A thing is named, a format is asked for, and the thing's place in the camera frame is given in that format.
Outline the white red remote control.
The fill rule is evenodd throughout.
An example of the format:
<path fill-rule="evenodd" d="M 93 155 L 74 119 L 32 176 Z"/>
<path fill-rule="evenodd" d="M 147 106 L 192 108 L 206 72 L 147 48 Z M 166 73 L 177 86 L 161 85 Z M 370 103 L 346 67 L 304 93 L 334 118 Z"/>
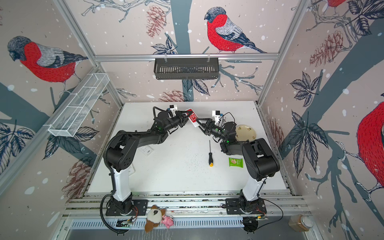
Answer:
<path fill-rule="evenodd" d="M 199 126 L 198 122 L 197 122 L 197 115 L 195 114 L 195 112 L 192 110 L 192 109 L 187 109 L 187 112 L 189 114 L 189 120 L 190 122 L 193 124 L 193 126 L 195 128 L 197 128 Z"/>

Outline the black yellow screwdriver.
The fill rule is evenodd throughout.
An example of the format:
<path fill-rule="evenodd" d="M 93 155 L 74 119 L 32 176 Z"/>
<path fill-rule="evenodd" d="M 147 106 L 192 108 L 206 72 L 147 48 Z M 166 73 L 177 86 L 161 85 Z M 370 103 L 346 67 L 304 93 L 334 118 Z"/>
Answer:
<path fill-rule="evenodd" d="M 209 148 L 210 148 L 210 152 L 209 152 L 209 166 L 212 167 L 214 165 L 214 160 L 213 160 L 213 154 L 212 154 L 212 151 L 211 151 L 211 141 L 209 141 Z"/>

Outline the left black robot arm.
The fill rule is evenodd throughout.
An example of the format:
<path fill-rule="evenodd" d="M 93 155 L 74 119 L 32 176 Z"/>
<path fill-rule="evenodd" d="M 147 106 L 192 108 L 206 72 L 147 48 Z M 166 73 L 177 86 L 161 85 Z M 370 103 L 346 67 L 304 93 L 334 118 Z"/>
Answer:
<path fill-rule="evenodd" d="M 108 194 L 109 207 L 121 215 L 128 215 L 134 207 L 132 191 L 129 186 L 128 168 L 133 163 L 140 147 L 162 144 L 170 134 L 182 128 L 189 121 L 192 111 L 179 111 L 172 105 L 166 110 L 153 107 L 154 123 L 145 132 L 118 131 L 104 152 L 103 160 L 110 171 L 112 191 Z"/>

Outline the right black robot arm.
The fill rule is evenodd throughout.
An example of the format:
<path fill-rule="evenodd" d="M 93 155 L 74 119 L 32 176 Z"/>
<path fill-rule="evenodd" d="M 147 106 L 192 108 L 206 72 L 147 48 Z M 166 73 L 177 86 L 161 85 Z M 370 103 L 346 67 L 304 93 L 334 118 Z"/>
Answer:
<path fill-rule="evenodd" d="M 236 123 L 227 122 L 219 126 L 213 119 L 197 118 L 199 129 L 207 136 L 221 140 L 221 151 L 228 155 L 241 155 L 249 173 L 245 187 L 240 191 L 237 208 L 245 214 L 261 212 L 264 201 L 261 190 L 267 179 L 280 171 L 280 164 L 265 139 L 238 141 Z"/>

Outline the cream ceramic plate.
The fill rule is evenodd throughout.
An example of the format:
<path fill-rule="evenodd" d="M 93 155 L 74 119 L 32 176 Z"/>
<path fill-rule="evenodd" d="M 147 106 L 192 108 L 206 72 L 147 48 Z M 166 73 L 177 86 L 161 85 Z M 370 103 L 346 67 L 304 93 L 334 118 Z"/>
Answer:
<path fill-rule="evenodd" d="M 236 140 L 242 141 L 254 141 L 257 138 L 257 133 L 254 128 L 248 125 L 237 125 L 236 126 Z"/>

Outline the green snack packet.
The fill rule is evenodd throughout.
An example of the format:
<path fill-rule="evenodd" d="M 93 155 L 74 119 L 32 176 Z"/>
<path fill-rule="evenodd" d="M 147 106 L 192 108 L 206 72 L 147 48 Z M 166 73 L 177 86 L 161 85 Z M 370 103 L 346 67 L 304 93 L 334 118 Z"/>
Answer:
<path fill-rule="evenodd" d="M 243 159 L 229 158 L 229 166 L 230 167 L 244 167 Z"/>

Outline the pink plush toy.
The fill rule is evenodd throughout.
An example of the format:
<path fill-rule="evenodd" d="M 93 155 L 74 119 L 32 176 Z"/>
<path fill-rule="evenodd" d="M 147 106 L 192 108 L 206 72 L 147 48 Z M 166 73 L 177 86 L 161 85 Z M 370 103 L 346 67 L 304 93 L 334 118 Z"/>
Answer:
<path fill-rule="evenodd" d="M 170 216 L 163 216 L 163 219 L 161 221 L 161 223 L 167 228 L 169 229 L 170 227 L 172 227 L 174 225 L 174 220 L 172 217 Z"/>

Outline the brown white plush dog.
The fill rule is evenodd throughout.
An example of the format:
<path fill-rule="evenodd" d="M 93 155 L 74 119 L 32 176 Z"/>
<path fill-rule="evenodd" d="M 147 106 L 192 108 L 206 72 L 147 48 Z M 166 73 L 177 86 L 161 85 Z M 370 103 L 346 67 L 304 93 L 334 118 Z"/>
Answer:
<path fill-rule="evenodd" d="M 165 215 L 166 209 L 160 209 L 157 205 L 153 205 L 147 214 L 145 232 L 149 233 L 153 228 L 158 227 Z"/>

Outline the amber plastic jar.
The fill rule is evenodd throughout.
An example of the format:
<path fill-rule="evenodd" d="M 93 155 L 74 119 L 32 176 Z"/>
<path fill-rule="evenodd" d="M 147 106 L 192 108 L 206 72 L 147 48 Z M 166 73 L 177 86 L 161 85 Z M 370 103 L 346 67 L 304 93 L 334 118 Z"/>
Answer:
<path fill-rule="evenodd" d="M 313 228 L 314 223 L 310 217 L 300 214 L 291 216 L 289 226 L 296 232 L 308 232 Z"/>

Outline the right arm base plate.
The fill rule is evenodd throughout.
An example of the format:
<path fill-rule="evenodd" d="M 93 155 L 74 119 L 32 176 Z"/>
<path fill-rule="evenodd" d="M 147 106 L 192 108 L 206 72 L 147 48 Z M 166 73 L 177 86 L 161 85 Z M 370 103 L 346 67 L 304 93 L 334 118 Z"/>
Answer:
<path fill-rule="evenodd" d="M 228 215 L 266 215 L 265 202 L 262 199 L 247 201 L 244 198 L 225 199 L 225 209 Z"/>

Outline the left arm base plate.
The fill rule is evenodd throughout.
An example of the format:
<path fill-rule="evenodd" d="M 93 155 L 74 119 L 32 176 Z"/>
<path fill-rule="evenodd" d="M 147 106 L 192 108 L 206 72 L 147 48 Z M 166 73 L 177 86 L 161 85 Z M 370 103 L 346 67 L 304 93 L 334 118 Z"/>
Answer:
<path fill-rule="evenodd" d="M 130 200 L 124 202 L 110 199 L 107 203 L 106 216 L 145 216 L 148 200 Z"/>

